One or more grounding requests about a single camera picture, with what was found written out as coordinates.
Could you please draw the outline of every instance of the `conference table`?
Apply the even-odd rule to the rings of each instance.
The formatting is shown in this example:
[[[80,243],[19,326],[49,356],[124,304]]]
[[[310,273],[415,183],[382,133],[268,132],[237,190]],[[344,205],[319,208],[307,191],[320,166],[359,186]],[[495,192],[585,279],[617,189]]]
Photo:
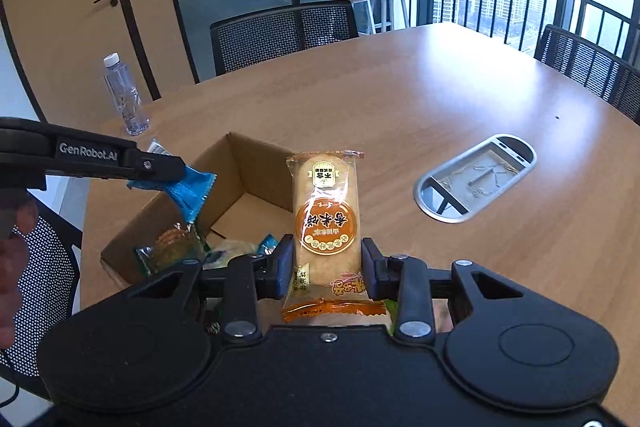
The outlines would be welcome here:
[[[594,94],[495,39],[452,23],[336,42],[185,87],[147,106],[151,137],[192,162],[229,131],[292,151],[355,149],[362,233],[385,255],[447,268],[472,259],[600,322],[620,349],[604,405],[640,423],[640,129]],[[108,134],[122,136],[111,121]],[[507,133],[535,168],[464,223],[416,205],[418,178]],[[151,200],[93,180],[80,296],[119,290],[100,252]]]

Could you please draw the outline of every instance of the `cardboard box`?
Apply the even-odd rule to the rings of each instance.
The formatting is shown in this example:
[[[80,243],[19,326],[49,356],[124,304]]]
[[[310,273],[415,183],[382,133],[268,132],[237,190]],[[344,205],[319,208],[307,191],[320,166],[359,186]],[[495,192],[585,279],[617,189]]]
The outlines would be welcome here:
[[[218,176],[197,221],[212,248],[223,239],[258,245],[268,233],[278,240],[293,233],[292,177],[286,164],[291,155],[289,150],[231,132],[194,161],[194,169]],[[144,278],[132,250],[152,246],[179,221],[174,202],[159,192],[102,251],[105,270],[112,279],[121,279],[121,287],[141,282]]]

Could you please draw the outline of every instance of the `mesh chair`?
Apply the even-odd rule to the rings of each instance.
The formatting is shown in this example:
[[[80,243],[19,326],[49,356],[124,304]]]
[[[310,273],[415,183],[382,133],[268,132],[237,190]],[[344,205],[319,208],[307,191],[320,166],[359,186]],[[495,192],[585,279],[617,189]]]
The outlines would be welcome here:
[[[534,58],[579,82],[640,124],[640,71],[591,41],[548,25]]]
[[[215,22],[210,31],[216,74],[358,36],[347,0],[262,10]]]
[[[36,367],[36,351],[46,331],[72,313],[80,278],[73,247],[79,251],[82,232],[38,200],[36,204],[39,216],[33,231],[23,235],[14,229],[27,243],[30,257],[18,280],[22,308],[15,316],[14,345],[7,349],[15,374],[0,357],[0,377],[49,399]]]

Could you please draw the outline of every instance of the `packaged cookie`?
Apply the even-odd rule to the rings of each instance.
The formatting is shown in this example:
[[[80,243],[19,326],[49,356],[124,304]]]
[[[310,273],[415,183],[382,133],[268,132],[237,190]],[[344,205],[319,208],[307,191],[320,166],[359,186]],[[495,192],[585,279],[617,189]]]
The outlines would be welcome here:
[[[360,273],[360,212],[355,151],[287,159],[293,176],[295,267],[282,317],[321,313],[384,314]]]

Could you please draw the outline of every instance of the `plastic bottle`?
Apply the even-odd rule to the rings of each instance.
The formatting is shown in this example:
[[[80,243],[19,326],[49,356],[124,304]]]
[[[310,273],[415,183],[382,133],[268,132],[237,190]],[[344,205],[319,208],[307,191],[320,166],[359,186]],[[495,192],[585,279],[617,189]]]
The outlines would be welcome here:
[[[104,81],[111,91],[113,103],[122,115],[129,136],[136,136],[149,127],[149,117],[142,109],[140,96],[133,83],[129,67],[117,53],[104,57]]]

